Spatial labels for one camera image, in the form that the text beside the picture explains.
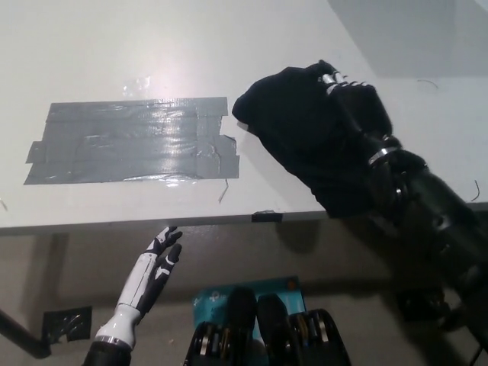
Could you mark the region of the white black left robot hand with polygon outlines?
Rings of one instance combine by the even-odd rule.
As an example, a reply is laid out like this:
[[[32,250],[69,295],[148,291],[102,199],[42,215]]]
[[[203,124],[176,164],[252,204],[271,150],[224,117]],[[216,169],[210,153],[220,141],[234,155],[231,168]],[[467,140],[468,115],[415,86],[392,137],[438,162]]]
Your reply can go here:
[[[114,315],[97,331],[96,342],[134,349],[136,326],[152,309],[179,260],[181,236],[177,227],[166,227],[140,254],[121,291]]]

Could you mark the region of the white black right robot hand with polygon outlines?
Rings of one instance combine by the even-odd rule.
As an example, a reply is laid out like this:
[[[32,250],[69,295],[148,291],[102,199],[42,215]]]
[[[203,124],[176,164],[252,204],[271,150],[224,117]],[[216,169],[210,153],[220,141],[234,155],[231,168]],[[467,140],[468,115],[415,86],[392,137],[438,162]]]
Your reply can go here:
[[[373,167],[402,148],[393,136],[390,117],[376,88],[366,82],[349,82],[339,72],[322,75],[328,99],[362,159]]]

